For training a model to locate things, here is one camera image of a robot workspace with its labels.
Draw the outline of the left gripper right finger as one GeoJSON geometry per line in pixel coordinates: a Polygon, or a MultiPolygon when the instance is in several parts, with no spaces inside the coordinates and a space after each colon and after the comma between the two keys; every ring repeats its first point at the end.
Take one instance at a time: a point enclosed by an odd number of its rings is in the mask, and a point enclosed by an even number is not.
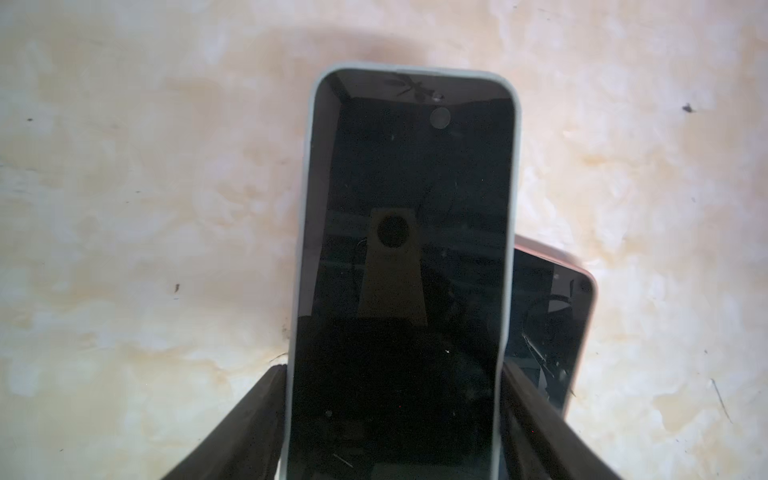
{"type": "Polygon", "coordinates": [[[508,478],[620,479],[516,364],[503,364],[500,388],[501,440],[508,478]]]}

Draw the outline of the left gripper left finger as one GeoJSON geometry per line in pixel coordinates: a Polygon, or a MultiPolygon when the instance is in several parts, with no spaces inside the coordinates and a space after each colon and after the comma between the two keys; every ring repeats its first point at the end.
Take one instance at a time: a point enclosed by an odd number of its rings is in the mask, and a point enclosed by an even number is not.
{"type": "Polygon", "coordinates": [[[275,365],[167,479],[273,479],[284,443],[287,366],[275,365]]]}

